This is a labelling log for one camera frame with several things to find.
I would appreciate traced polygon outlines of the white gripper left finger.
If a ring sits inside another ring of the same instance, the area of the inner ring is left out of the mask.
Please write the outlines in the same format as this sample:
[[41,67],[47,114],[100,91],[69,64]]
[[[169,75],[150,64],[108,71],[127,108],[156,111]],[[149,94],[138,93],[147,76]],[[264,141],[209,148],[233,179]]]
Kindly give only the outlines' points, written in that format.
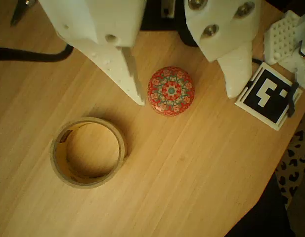
[[144,0],[42,0],[58,36],[99,67],[134,102],[145,95],[131,48],[142,23]]

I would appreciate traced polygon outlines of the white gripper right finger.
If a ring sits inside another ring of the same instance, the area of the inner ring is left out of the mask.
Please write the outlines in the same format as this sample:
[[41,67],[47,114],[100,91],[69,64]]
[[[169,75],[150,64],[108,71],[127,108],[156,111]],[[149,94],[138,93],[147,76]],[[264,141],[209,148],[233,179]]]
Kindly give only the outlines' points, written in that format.
[[188,30],[206,59],[218,61],[227,96],[237,97],[252,76],[261,1],[186,0],[184,11]]

